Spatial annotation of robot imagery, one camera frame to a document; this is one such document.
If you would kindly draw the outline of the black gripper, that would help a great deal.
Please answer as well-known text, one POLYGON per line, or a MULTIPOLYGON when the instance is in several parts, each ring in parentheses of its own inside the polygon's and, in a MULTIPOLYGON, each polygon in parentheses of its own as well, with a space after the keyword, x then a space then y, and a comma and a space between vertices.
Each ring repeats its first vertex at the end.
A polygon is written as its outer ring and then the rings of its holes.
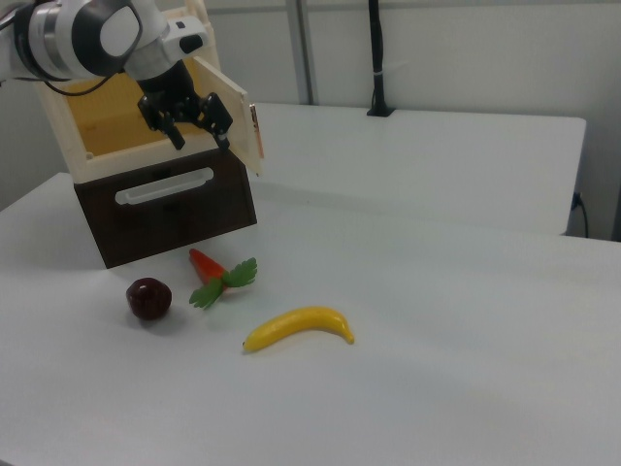
POLYGON ((198 96, 182 60, 157 77, 138 81, 138 86, 144 94, 138 108, 148 128, 164 134, 176 150, 185 140, 172 117, 197 117, 195 125, 211 134, 221 150, 229 150, 232 116, 215 92, 198 96))

